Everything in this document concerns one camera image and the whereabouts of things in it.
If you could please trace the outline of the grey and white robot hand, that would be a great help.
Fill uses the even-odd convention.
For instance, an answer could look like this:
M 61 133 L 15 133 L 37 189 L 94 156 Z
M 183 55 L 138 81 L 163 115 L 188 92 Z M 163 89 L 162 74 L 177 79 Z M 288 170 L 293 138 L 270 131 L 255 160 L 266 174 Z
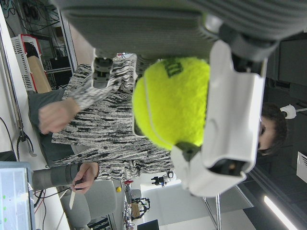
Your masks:
M 98 58 L 137 55 L 133 122 L 213 197 L 255 166 L 266 62 L 307 24 L 304 0 L 56 0 Z

